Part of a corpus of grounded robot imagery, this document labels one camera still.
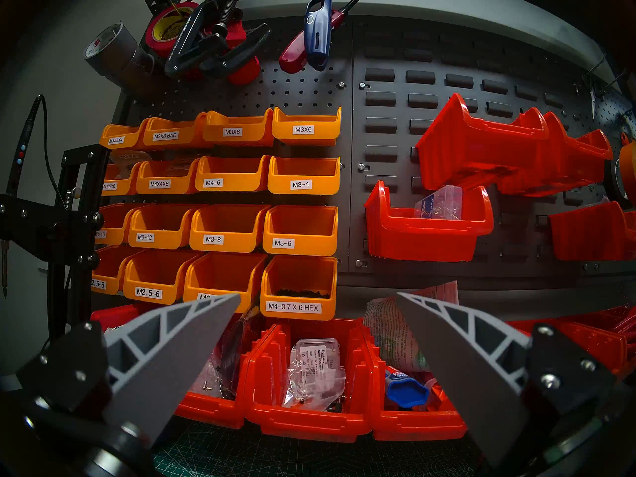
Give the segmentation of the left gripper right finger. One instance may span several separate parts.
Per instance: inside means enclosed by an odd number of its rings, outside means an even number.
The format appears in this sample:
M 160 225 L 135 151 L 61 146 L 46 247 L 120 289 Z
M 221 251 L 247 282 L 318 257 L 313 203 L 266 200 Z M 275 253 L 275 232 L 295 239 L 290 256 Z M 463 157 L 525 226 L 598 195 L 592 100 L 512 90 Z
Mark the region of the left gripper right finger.
M 491 469 L 593 469 L 616 442 L 616 377 L 545 322 L 398 293 L 432 373 Z

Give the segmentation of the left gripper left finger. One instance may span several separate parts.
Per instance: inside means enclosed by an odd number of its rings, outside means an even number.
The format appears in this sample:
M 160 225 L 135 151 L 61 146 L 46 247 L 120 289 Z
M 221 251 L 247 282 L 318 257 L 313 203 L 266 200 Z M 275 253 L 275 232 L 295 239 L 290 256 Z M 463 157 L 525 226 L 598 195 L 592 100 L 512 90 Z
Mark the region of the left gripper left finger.
M 105 335 L 84 322 L 17 372 L 39 409 L 141 430 L 151 444 L 200 374 L 240 303 L 238 293 L 155 308 Z

